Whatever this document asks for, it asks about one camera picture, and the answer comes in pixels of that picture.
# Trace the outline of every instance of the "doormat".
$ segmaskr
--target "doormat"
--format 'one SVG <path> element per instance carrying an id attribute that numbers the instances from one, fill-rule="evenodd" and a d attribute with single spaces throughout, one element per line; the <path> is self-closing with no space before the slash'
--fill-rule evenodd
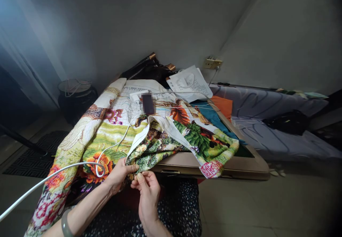
<path id="1" fill-rule="evenodd" d="M 3 174 L 46 178 L 53 165 L 49 157 L 56 155 L 59 144 L 67 135 L 67 131 L 53 131 L 42 136 L 36 145 L 47 151 L 46 156 L 28 149 Z"/>

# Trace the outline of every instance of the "black pole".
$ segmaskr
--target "black pole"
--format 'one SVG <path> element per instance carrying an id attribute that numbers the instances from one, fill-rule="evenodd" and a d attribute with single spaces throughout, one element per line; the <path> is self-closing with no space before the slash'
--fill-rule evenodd
<path id="1" fill-rule="evenodd" d="M 22 143 L 23 145 L 27 146 L 28 148 L 40 153 L 41 155 L 47 155 L 47 152 L 45 152 L 44 150 L 42 150 L 41 148 L 39 148 L 37 145 L 35 145 L 34 143 L 31 143 L 29 140 L 27 140 L 26 138 L 24 138 L 23 136 L 19 135 L 17 132 L 14 132 L 13 130 L 5 127 L 4 125 L 2 125 L 0 123 L 0 130 L 2 130 L 6 135 L 8 135 L 9 137 L 13 138 L 14 140 Z"/>

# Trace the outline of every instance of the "wall outlet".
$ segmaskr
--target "wall outlet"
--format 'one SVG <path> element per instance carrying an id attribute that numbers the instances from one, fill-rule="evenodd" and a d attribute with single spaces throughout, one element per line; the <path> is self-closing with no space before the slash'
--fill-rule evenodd
<path id="1" fill-rule="evenodd" d="M 215 69 L 217 66 L 220 67 L 222 64 L 221 60 L 206 58 L 203 63 L 203 68 Z"/>

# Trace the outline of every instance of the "patterned skirt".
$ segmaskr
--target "patterned skirt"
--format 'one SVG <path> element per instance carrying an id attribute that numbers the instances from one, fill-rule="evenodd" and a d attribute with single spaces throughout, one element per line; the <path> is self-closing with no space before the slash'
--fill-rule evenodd
<path id="1" fill-rule="evenodd" d="M 159 179 L 159 184 L 162 189 L 161 194 L 164 194 L 158 202 L 158 215 L 161 222 L 173 236 L 201 236 L 197 180 L 165 177 Z M 128 208 L 114 196 L 102 208 L 82 236 L 138 237 L 146 235 L 138 210 Z"/>

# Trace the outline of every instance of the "orange cloth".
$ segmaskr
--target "orange cloth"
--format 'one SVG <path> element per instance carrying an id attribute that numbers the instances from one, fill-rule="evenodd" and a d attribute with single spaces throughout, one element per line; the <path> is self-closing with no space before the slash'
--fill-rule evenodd
<path id="1" fill-rule="evenodd" d="M 220 109 L 222 114 L 230 121 L 232 117 L 232 109 L 233 109 L 233 100 L 228 100 L 225 98 L 221 98 L 219 96 L 213 96 L 211 100 L 214 104 Z"/>

